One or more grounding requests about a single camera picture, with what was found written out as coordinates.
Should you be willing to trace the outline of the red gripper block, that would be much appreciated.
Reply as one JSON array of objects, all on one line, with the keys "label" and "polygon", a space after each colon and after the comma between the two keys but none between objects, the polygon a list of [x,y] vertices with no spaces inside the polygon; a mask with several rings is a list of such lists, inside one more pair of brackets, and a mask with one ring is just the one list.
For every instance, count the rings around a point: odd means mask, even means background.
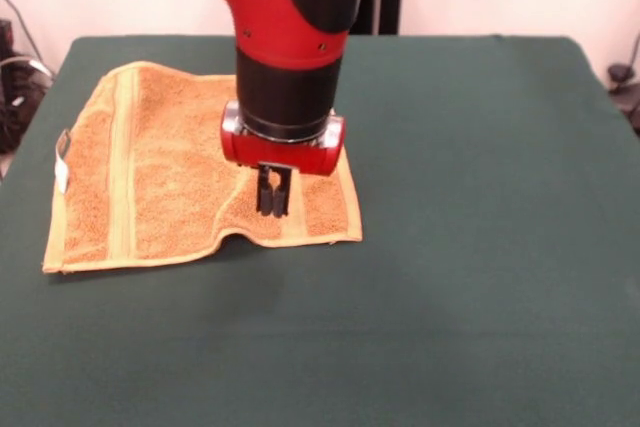
[{"label": "red gripper block", "polygon": [[[310,141],[276,142],[251,133],[241,120],[238,101],[232,100],[222,113],[220,138],[228,161],[258,167],[256,211],[281,218],[289,211],[291,169],[319,176],[329,176],[335,170],[344,144],[345,119],[330,115],[320,135]],[[279,176],[274,192],[266,165],[276,166],[272,171]]]}]

